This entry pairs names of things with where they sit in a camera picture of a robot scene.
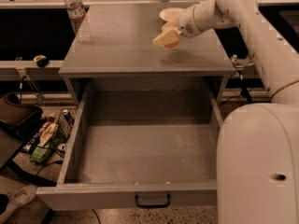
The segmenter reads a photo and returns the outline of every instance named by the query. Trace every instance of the open drawer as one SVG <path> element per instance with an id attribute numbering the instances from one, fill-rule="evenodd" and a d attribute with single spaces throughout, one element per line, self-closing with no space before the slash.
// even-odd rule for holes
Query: open drawer
<path id="1" fill-rule="evenodd" d="M 82 95 L 53 210 L 216 204 L 221 115 L 204 77 L 182 89 L 104 89 Z"/>

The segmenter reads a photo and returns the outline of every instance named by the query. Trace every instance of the cable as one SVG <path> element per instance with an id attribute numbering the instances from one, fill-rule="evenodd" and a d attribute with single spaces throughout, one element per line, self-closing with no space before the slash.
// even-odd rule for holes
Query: cable
<path id="1" fill-rule="evenodd" d="M 238 98 L 238 97 L 240 97 L 240 96 L 243 96 L 243 101 L 242 101 L 242 105 L 243 105 L 243 104 L 244 104 L 244 100 L 245 100 L 246 97 L 243 95 L 243 92 L 240 92 L 239 95 L 231 96 L 231 97 L 229 97 L 227 100 L 223 101 L 223 102 L 219 105 L 219 107 L 223 106 L 223 105 L 224 105 L 226 102 L 228 102 L 229 100 L 231 100 L 231 99 L 233 99 L 233 98 Z"/>
<path id="2" fill-rule="evenodd" d="M 63 164 L 63 161 L 54 161 L 54 162 L 50 162 L 44 166 L 42 166 L 37 172 L 36 172 L 36 175 L 38 175 L 44 168 L 52 165 L 52 164 Z"/>
<path id="3" fill-rule="evenodd" d="M 50 147 L 39 147 L 39 148 L 45 148 L 45 149 L 52 150 L 54 153 L 56 153 L 57 155 L 59 155 L 61 158 L 64 159 L 64 154 L 58 152 L 57 149 L 55 149 L 55 148 L 50 148 Z"/>
<path id="4" fill-rule="evenodd" d="M 249 91 L 247 90 L 245 81 L 243 79 L 243 74 L 240 70 L 238 70 L 237 73 L 240 75 L 240 79 L 241 79 L 241 89 L 242 89 L 241 95 L 244 96 L 247 99 L 249 104 L 251 104 L 252 103 L 252 98 L 249 94 Z"/>
<path id="5" fill-rule="evenodd" d="M 96 216 L 96 218 L 97 218 L 97 220 L 98 220 L 99 224 L 101 224 L 100 217 L 97 215 L 97 213 L 96 213 L 94 210 L 93 210 L 93 212 L 94 212 L 94 214 L 95 214 L 95 216 Z"/>
<path id="6" fill-rule="evenodd" d="M 235 95 L 235 96 L 231 96 L 230 98 L 228 98 L 227 100 L 223 101 L 219 107 L 223 106 L 226 102 L 228 102 L 229 100 L 233 99 L 233 98 L 237 98 L 237 97 L 240 97 L 241 96 L 241 93 L 239 95 Z"/>
<path id="7" fill-rule="evenodd" d="M 25 79 L 26 79 L 26 76 L 22 76 L 20 86 L 19 86 L 19 88 L 20 88 L 20 104 L 21 104 L 22 83 Z"/>

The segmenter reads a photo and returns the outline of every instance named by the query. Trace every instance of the can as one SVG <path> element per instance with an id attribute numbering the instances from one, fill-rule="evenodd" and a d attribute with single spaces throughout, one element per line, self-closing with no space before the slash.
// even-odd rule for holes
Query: can
<path id="1" fill-rule="evenodd" d="M 63 114 L 65 120 L 68 122 L 68 124 L 70 126 L 73 126 L 75 121 L 74 121 L 71 113 L 69 112 L 69 110 L 67 108 L 63 109 L 62 114 Z"/>

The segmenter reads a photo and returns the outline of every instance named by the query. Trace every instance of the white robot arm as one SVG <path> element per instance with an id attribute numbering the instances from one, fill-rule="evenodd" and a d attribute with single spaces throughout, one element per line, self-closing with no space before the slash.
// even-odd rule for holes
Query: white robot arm
<path id="1" fill-rule="evenodd" d="M 256 0 L 206 0 L 163 27 L 153 42 L 237 27 L 271 104 L 244 105 L 223 122 L 217 146 L 220 224 L 299 223 L 299 54 Z"/>

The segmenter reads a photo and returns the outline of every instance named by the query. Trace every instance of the water bottle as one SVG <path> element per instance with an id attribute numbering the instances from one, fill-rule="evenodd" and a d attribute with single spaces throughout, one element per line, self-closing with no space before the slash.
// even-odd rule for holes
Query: water bottle
<path id="1" fill-rule="evenodd" d="M 91 29 L 82 0 L 64 0 L 69 20 L 79 42 L 91 42 Z"/>

